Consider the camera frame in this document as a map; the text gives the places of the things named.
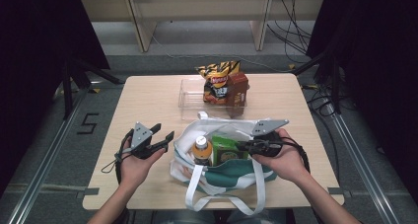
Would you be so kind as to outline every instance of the transparent box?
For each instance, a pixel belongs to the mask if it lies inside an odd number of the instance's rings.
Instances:
[[[211,117],[231,118],[226,105],[213,105],[203,102],[204,79],[183,79],[178,96],[181,119],[196,120],[199,112],[207,112]]]

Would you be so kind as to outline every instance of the table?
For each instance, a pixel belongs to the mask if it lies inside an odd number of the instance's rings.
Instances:
[[[302,94],[297,78],[293,74],[248,74],[250,89],[247,91],[247,105],[243,119],[289,119],[285,126],[291,136],[304,146],[310,159],[314,178],[325,188],[339,187],[329,160],[320,141],[314,121]],[[158,142],[174,130],[178,138],[190,123],[181,118],[178,95],[181,81],[200,79],[199,75],[175,76],[134,76],[126,81],[89,188],[98,188],[97,195],[86,195],[83,206],[89,210],[99,209],[117,188],[115,173],[104,174],[101,169],[111,162],[121,139],[138,120],[148,127],[162,124],[160,132],[153,136]],[[165,154],[151,168],[147,180],[139,186],[130,199],[130,209],[185,209],[184,198],[187,187],[170,175],[170,160],[174,158],[173,143]],[[234,190],[233,194],[254,207],[256,192],[254,186]],[[277,178],[266,183],[266,208],[288,208],[310,206],[302,192],[292,183]],[[203,196],[197,192],[195,198]],[[341,194],[333,196],[339,203],[344,202]],[[210,202],[208,209],[235,208],[225,200]]]

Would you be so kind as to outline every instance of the bottle cap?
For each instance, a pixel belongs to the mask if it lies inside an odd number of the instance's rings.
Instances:
[[[199,149],[204,149],[207,147],[207,140],[205,136],[198,136],[196,138],[196,147]]]

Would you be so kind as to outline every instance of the bag handle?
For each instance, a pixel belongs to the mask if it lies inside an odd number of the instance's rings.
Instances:
[[[252,159],[252,166],[255,173],[255,185],[257,189],[257,205],[254,210],[251,210],[239,197],[227,194],[209,195],[200,198],[193,204],[194,193],[202,176],[204,166],[196,165],[193,169],[193,174],[185,195],[185,205],[188,209],[193,211],[200,211],[211,199],[227,198],[230,202],[245,215],[253,215],[261,212],[265,206],[265,182],[261,164]]]

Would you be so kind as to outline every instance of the bottle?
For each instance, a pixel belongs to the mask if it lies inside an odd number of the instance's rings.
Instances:
[[[210,156],[212,154],[212,143],[205,136],[198,136],[196,142],[191,147],[196,165],[211,166]]]

